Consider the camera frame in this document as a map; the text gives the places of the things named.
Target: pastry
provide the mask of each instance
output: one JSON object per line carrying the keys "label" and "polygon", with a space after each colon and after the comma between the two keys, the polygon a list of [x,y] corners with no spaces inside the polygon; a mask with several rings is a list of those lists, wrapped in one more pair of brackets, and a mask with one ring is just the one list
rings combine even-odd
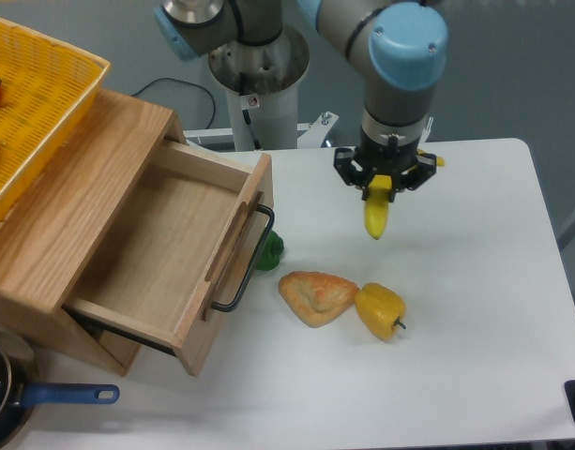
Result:
{"label": "pastry", "polygon": [[333,322],[354,303],[357,292],[352,281],[321,272],[292,272],[279,282],[289,308],[312,328]]}

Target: yellow basket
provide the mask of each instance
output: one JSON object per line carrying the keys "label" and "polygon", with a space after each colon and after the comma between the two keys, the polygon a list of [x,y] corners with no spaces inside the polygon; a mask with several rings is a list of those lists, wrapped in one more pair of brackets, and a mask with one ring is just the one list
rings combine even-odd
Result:
{"label": "yellow basket", "polygon": [[110,63],[0,18],[0,221],[84,117]]}

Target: cooking pot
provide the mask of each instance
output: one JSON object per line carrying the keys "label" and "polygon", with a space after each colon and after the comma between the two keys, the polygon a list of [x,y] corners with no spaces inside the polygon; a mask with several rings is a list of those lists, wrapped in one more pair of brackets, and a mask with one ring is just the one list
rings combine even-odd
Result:
{"label": "cooking pot", "polygon": [[32,407],[41,403],[110,405],[120,397],[113,384],[35,382],[34,361],[10,356],[0,345],[0,445],[26,421]]}

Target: black metal handle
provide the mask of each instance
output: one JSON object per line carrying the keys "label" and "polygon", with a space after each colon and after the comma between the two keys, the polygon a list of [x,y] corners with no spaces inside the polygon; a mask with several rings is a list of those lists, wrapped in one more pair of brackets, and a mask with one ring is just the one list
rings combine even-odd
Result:
{"label": "black metal handle", "polygon": [[231,312],[234,311],[235,308],[237,308],[239,302],[241,301],[241,298],[243,297],[244,292],[246,291],[246,288],[248,287],[248,283],[250,282],[251,276],[253,275],[253,272],[256,270],[258,260],[262,256],[262,252],[265,249],[266,239],[268,238],[268,235],[272,231],[272,226],[275,223],[275,213],[272,209],[270,209],[268,206],[264,206],[263,204],[258,204],[256,206],[256,211],[262,214],[266,214],[268,216],[268,221],[265,225],[265,230],[262,232],[262,235],[258,240],[258,244],[256,245],[256,248],[253,250],[253,254],[251,255],[250,258],[250,263],[248,264],[248,269],[246,270],[245,276],[243,276],[243,279],[241,280],[241,284],[239,284],[239,289],[237,289],[235,298],[228,305],[224,305],[219,302],[212,302],[211,307],[216,311]]}

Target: wooden cabinet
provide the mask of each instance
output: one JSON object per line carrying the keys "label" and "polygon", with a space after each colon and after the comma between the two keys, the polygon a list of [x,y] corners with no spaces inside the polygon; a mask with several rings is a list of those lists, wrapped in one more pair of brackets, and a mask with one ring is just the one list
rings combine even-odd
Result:
{"label": "wooden cabinet", "polygon": [[120,374],[143,344],[199,373],[272,226],[272,176],[268,155],[184,141],[174,112],[98,95],[0,225],[0,326]]}

